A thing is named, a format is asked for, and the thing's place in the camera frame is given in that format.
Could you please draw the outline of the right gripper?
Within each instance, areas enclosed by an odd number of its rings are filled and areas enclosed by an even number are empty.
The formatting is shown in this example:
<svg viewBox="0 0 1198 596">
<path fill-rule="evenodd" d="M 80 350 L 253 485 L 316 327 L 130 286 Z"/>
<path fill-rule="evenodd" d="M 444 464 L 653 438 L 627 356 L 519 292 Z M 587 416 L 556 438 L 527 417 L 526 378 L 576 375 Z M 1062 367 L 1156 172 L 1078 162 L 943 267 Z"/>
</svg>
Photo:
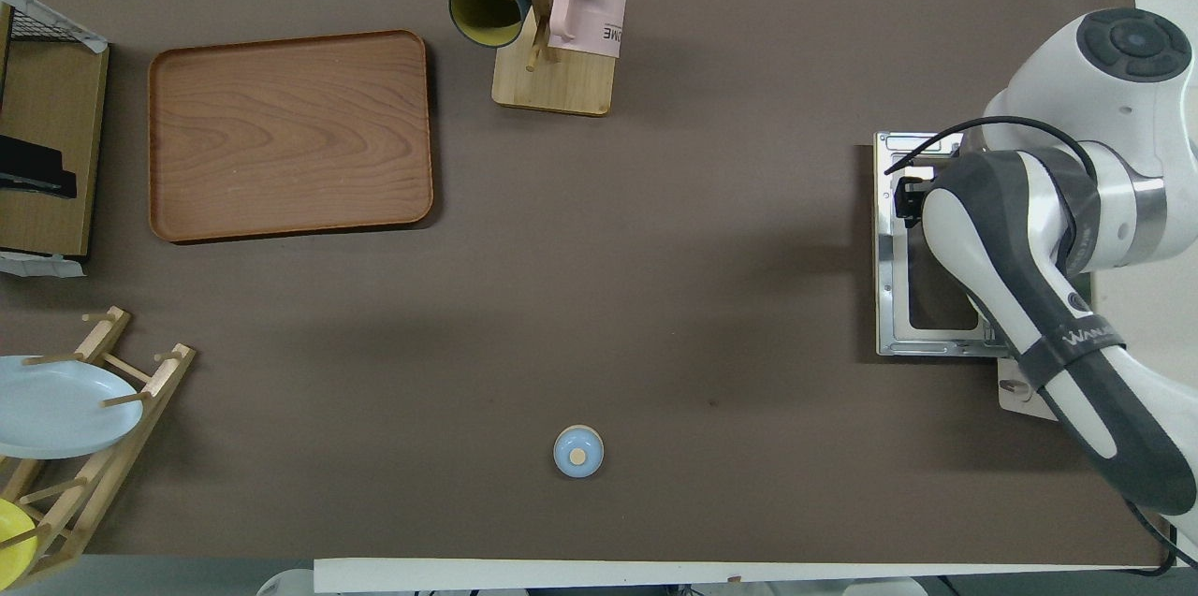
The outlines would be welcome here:
<svg viewBox="0 0 1198 596">
<path fill-rule="evenodd" d="M 933 187 L 934 177 L 912 177 L 912 175 L 898 177 L 895 189 L 895 216 L 903 222 L 906 229 L 915 228 L 922 221 L 926 195 Z"/>
</svg>

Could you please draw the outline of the wooden two-tier shelf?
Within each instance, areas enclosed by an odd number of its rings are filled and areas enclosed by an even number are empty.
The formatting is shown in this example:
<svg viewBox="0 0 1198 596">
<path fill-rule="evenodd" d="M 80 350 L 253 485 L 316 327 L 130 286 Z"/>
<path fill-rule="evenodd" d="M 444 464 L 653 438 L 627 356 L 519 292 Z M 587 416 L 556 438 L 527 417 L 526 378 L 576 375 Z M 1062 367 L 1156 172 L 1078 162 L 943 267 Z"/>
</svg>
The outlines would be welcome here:
<svg viewBox="0 0 1198 596">
<path fill-rule="evenodd" d="M 81 261 L 91 249 L 109 52 L 16 41 L 11 20 L 0 4 L 0 136 L 60 150 L 78 195 L 0 189 L 0 249 Z"/>
</svg>

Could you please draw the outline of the light blue plate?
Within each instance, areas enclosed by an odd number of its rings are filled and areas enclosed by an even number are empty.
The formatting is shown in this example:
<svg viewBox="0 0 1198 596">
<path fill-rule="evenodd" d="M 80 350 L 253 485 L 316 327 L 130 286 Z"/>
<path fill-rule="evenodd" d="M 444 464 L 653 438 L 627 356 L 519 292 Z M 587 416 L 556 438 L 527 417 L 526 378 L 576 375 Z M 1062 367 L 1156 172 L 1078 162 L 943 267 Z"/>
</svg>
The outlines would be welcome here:
<svg viewBox="0 0 1198 596">
<path fill-rule="evenodd" d="M 137 393 L 123 378 L 68 360 L 26 365 L 0 356 L 0 456 L 60 459 L 93 454 L 140 422 L 141 401 L 103 407 Z"/>
</svg>

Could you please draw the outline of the wooden dish rack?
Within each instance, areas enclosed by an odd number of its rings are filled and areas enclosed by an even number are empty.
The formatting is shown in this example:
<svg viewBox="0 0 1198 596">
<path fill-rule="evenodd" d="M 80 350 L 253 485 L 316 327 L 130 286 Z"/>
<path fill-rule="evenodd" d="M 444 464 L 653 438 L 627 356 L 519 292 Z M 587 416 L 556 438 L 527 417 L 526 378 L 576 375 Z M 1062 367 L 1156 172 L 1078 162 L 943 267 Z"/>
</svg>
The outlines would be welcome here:
<svg viewBox="0 0 1198 596">
<path fill-rule="evenodd" d="M 26 365 L 74 360 L 111 371 L 137 393 L 102 405 L 141 401 L 144 415 L 119 443 L 93 454 L 44 460 L 0 456 L 0 592 L 49 577 L 81 558 L 196 361 L 196 349 L 183 343 L 155 355 L 155 371 L 139 371 L 119 359 L 117 344 L 131 319 L 116 306 L 83 314 L 91 330 L 72 353 L 25 355 Z"/>
</svg>

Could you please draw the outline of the brown wooden tray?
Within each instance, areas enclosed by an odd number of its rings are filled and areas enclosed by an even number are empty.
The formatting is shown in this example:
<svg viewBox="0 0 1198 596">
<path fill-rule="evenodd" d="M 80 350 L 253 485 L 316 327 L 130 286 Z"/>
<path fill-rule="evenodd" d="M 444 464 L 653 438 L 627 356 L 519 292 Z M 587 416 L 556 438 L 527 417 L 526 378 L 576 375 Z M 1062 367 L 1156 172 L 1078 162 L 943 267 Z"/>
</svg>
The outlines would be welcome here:
<svg viewBox="0 0 1198 596">
<path fill-rule="evenodd" d="M 431 76 L 409 30 L 155 55 L 147 218 L 176 245 L 418 224 L 432 210 Z"/>
</svg>

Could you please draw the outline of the brown table mat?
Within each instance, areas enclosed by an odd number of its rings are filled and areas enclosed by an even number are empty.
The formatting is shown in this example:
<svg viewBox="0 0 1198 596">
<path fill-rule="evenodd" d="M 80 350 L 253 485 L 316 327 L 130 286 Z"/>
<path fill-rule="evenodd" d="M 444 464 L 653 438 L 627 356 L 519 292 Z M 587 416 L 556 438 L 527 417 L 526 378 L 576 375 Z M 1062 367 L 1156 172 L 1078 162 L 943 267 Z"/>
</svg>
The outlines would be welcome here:
<svg viewBox="0 0 1198 596">
<path fill-rule="evenodd" d="M 1135 0 L 628 0 L 606 118 L 502 109 L 446 0 L 43 0 L 110 42 L 84 279 L 0 275 L 0 353 L 133 315 L 196 362 L 93 553 L 1156 562 L 993 365 L 875 353 L 871 145 L 984 113 L 1073 17 Z M 147 222 L 159 52 L 419 34 L 432 210 L 171 245 Z M 599 472 L 565 477 L 587 425 Z"/>
</svg>

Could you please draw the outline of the pink mug with lettering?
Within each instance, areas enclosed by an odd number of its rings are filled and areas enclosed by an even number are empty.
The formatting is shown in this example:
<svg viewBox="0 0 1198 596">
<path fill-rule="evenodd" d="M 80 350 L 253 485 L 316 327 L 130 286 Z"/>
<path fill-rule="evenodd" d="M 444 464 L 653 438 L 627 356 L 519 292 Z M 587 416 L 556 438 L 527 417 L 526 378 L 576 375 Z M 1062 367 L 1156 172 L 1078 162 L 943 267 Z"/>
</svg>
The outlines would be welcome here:
<svg viewBox="0 0 1198 596">
<path fill-rule="evenodd" d="M 547 46 L 618 58 L 625 7 L 627 0 L 553 0 Z"/>
</svg>

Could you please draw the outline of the wooden mug tree stand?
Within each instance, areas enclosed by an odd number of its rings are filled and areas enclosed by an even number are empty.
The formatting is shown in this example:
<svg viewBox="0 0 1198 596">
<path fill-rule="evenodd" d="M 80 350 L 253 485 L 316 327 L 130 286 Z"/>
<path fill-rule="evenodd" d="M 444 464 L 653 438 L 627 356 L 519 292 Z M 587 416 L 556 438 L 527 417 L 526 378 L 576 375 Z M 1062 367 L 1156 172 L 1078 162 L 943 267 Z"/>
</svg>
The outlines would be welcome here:
<svg viewBox="0 0 1198 596">
<path fill-rule="evenodd" d="M 510 109 L 604 118 L 612 102 L 618 58 L 552 49 L 547 20 L 553 0 L 532 4 L 518 40 L 494 49 L 492 100 Z"/>
</svg>

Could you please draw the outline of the small blue lid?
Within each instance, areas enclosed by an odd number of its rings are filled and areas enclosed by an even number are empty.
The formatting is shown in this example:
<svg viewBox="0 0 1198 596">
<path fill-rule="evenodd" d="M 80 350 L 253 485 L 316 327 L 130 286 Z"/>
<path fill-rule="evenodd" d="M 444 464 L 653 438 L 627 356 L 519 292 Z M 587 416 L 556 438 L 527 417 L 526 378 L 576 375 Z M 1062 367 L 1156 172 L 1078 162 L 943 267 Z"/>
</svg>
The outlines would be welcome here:
<svg viewBox="0 0 1198 596">
<path fill-rule="evenodd" d="M 558 472 L 570 478 L 587 478 L 603 468 L 605 446 L 593 427 L 573 425 L 556 437 L 551 454 Z"/>
</svg>

